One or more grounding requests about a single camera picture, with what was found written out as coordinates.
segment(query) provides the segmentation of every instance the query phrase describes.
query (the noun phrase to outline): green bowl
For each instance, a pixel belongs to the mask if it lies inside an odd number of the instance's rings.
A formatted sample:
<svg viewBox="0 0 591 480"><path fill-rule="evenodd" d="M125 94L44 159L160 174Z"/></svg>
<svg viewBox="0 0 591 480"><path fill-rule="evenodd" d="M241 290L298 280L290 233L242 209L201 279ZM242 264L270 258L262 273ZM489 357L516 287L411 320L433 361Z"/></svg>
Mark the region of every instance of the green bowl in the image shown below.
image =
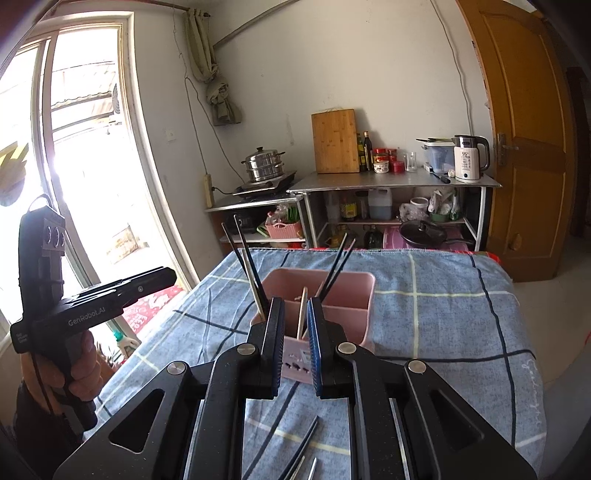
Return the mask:
<svg viewBox="0 0 591 480"><path fill-rule="evenodd" d="M431 218L431 221L435 223L449 222L449 214L441 215L439 213L429 213L429 217Z"/></svg>

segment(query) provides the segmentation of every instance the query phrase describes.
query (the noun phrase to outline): human hand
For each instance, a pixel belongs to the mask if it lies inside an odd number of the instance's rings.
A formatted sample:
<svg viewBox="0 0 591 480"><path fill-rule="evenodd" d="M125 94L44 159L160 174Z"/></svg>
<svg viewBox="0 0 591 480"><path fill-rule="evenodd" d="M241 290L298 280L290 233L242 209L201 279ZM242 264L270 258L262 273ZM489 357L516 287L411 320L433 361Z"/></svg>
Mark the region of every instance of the human hand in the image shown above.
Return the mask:
<svg viewBox="0 0 591 480"><path fill-rule="evenodd" d="M56 400L51 387L63 388L64 375L47 358L36 355L37 366L41 381L45 386L49 402L54 413L61 414L60 403ZM43 410L49 412L47 402L43 396L41 386L37 381L33 359L30 353L21 355L22 379L27 386L31 396ZM74 381L70 384L70 392L82 401L94 400L103 388L104 381L100 374L100 364L96 357L95 340L88 330L82 334L82 356L72 366L70 371Z"/></svg>

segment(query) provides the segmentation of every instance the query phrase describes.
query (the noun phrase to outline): pan lid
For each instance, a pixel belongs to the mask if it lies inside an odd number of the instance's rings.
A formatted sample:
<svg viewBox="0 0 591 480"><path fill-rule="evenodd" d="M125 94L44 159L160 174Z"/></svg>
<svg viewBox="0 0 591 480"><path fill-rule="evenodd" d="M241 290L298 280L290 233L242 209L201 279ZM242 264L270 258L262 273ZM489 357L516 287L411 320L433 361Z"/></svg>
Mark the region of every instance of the pan lid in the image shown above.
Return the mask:
<svg viewBox="0 0 591 480"><path fill-rule="evenodd" d="M411 220L400 226L400 235L407 242L425 247L439 247L446 239L443 227L424 220Z"/></svg>
<svg viewBox="0 0 591 480"><path fill-rule="evenodd" d="M256 149L256 152L247 156L246 161L255 161L263 160L265 158L272 158L277 156L278 153L278 150L264 150L262 147L258 147Z"/></svg>

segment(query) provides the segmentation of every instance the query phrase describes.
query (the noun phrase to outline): chopstick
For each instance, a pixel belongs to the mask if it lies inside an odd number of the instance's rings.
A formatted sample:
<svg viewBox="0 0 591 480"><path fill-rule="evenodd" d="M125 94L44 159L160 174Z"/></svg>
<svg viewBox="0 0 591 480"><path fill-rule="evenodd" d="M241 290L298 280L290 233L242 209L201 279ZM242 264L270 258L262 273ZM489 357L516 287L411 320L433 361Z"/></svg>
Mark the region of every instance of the chopstick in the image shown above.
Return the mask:
<svg viewBox="0 0 591 480"><path fill-rule="evenodd" d="M296 480L297 474L299 473L300 468L301 468L301 464L304 463L304 460L305 459L306 459L306 456L305 455L302 455L301 456L300 463L297 464L297 468L295 469L294 474L290 477L290 480Z"/></svg>
<svg viewBox="0 0 591 480"><path fill-rule="evenodd" d="M300 302L300 317L297 322L297 333L295 334L295 338L301 340L302 330L304 329L304 324L306 323L306 307L308 303L308 287L304 287L304 291L301 294L301 302Z"/></svg>
<svg viewBox="0 0 591 480"><path fill-rule="evenodd" d="M236 222L236 228L238 229L238 235L240 235L240 240L242 241L242 248L246 252L245 262L249 263L252 269L252 273L254 275L256 290L259 294L259 299L261 301L261 305L263 307L263 311L265 312L265 317L269 315L269 300L267 295L265 294L265 289L262 286L261 279L258 276L258 272L256 271L256 265L252 260L251 251L248 248L248 244L246 243L246 238L244 237L244 233L242 232L242 228L240 228L240 221L238 221L238 215L234 215L234 221Z"/></svg>
<svg viewBox="0 0 591 480"><path fill-rule="evenodd" d="M326 290L326 287L328 286L328 284L330 283L330 279L331 279L333 273L335 273L336 264L339 263L340 256L343 254L343 249L345 248L346 241L347 241L347 232L345 232L345 235L343 236L343 241L339 245L339 251L336 254L336 257L335 257L335 260L333 261L332 267L330 267L329 274L324 279L324 283L322 284L322 288L320 289L320 293L318 294L318 296L320 298L323 298L323 293Z"/></svg>
<svg viewBox="0 0 591 480"><path fill-rule="evenodd" d="M228 228L226 227L225 222L222 222L222 228L223 228L223 232L226 234L226 237L228 237L228 241L230 242L230 246L232 247L232 250L234 250L236 257L238 258L238 261L240 262L240 266L242 267L242 271L244 272L244 274L246 276L248 276L248 274L246 273L246 268L244 267L244 262L242 261L242 257L240 256L240 253L238 252L238 249L236 248L236 244L234 243L234 240L232 240L232 235L230 235L230 232L228 231Z"/></svg>
<svg viewBox="0 0 591 480"><path fill-rule="evenodd" d="M314 457L314 461L312 462L312 468L310 468L310 474L308 475L308 480L312 480L314 478L314 472L316 471L316 463L318 459Z"/></svg>
<svg viewBox="0 0 591 480"><path fill-rule="evenodd" d="M334 276L331 278L330 284L324 290L324 296L320 295L320 302L323 302L324 299L326 298L326 296L330 293L330 289L335 284L336 279L338 278L338 276L340 275L340 273L343 271L343 267L347 263L347 260L349 259L350 255L351 255L351 252L353 251L353 247L355 246L355 241L356 240L357 239L354 238L353 241L351 242L351 246L347 250L347 253L345 253L345 257L343 258L343 262L341 263L339 269L336 271L336 273L334 274Z"/></svg>
<svg viewBox="0 0 591 480"><path fill-rule="evenodd" d="M293 477L293 474L297 469L297 465L299 463L301 463L301 458L304 455L304 451L306 450L306 447L310 443L310 440L312 439L312 435L314 435L314 431L316 430L316 427L318 426L318 418L319 418L318 415L316 417L314 417L314 420L312 421L312 424L308 428L308 431L306 432L304 439L301 441L300 446L297 448L297 450L294 453L294 456L291 458L291 460L289 461L289 463L287 464L287 466L285 467L285 469L283 470L283 472L279 476L279 480L289 480Z"/></svg>
<svg viewBox="0 0 591 480"><path fill-rule="evenodd" d="M254 279L254 275L251 269L251 265L248 262L248 259L246 257L246 251L243 252L244 253L244 262L246 265L246 277L248 278L248 283L251 286L251 290L252 290L252 296L255 297L255 303L256 303L256 309L259 312L259 315L261 316L261 319L263 322L267 321L267 315L265 314L265 310L262 307L262 303L261 303L261 299L259 297L259 293L258 290L256 289L256 285L255 285L255 279Z"/></svg>

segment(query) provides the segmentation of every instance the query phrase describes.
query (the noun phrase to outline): red rug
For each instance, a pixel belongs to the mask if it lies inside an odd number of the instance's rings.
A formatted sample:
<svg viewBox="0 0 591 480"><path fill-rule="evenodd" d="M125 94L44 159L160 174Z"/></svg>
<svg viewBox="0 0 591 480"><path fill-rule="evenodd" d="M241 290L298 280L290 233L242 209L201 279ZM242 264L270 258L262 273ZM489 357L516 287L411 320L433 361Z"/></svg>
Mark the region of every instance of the red rug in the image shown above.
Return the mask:
<svg viewBox="0 0 591 480"><path fill-rule="evenodd" d="M123 318L137 335L162 308L183 289L176 285L139 299L123 311Z"/></svg>

